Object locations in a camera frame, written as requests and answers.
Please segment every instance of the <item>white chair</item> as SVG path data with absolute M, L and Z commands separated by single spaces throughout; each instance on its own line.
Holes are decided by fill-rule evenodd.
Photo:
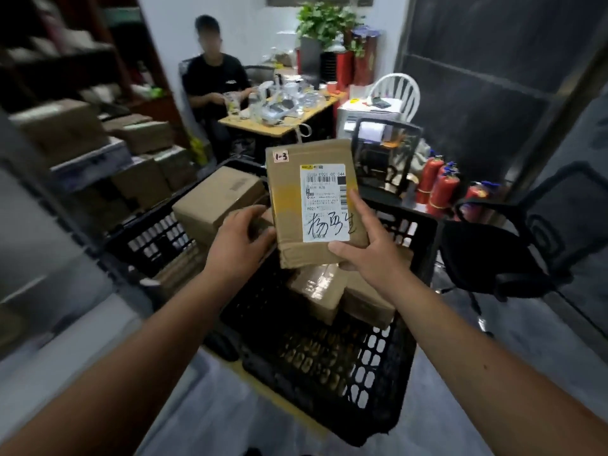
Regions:
M 401 101 L 400 120 L 409 123 L 420 105 L 420 88 L 416 80 L 405 73 L 390 73 L 379 79 L 367 96 L 367 104 L 375 97 L 399 99 Z

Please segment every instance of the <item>black hair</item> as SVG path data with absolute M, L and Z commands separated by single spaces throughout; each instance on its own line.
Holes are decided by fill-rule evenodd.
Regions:
M 196 27 L 196 31 L 198 33 L 201 33 L 204 30 L 219 34 L 218 20 L 215 17 L 208 16 L 207 14 L 198 16 L 194 22 L 194 27 Z

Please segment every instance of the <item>man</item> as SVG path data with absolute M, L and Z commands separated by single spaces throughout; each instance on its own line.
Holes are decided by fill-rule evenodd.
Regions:
M 330 251 L 397 308 L 494 454 L 608 454 L 605 422 L 453 312 L 411 273 L 376 213 L 356 191 L 350 198 L 370 245 L 334 241 Z M 0 446 L 0 456 L 132 455 L 214 318 L 274 241 L 273 227 L 254 241 L 247 234 L 265 209 L 230 213 L 201 274 Z
M 224 96 L 240 91 L 243 102 L 253 88 L 238 59 L 221 51 L 219 23 L 214 17 L 199 16 L 194 22 L 203 53 L 193 59 L 183 77 L 184 89 L 197 122 L 203 121 L 217 162 L 228 158 L 232 137 L 218 122 L 227 115 Z

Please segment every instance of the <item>right hand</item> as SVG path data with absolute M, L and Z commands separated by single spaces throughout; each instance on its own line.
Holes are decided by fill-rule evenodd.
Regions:
M 209 94 L 209 100 L 211 102 L 213 102 L 214 104 L 217 104 L 218 106 L 225 105 L 224 96 L 222 96 L 222 94 L 220 94 L 220 93 L 211 93 L 211 94 Z
M 332 241 L 328 248 L 340 258 L 346 259 L 358 270 L 365 281 L 371 284 L 384 299 L 392 299 L 392 289 L 404 277 L 414 276 L 389 233 L 371 208 L 361 199 L 356 190 L 348 193 L 370 238 L 367 248 L 357 248 L 341 241 Z

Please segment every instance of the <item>black t-shirt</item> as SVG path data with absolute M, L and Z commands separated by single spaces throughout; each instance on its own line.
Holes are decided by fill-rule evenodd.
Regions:
M 182 82 L 184 90 L 189 96 L 243 91 L 251 86 L 247 73 L 245 73 L 245 69 L 239 60 L 228 54 L 224 54 L 222 65 L 217 67 L 210 66 L 202 54 L 194 58 L 190 65 L 188 65 L 188 70 Z M 220 106 L 211 102 L 204 107 L 194 109 L 194 117 L 197 121 L 200 121 L 202 118 L 206 120 L 221 120 L 226 115 L 224 104 Z

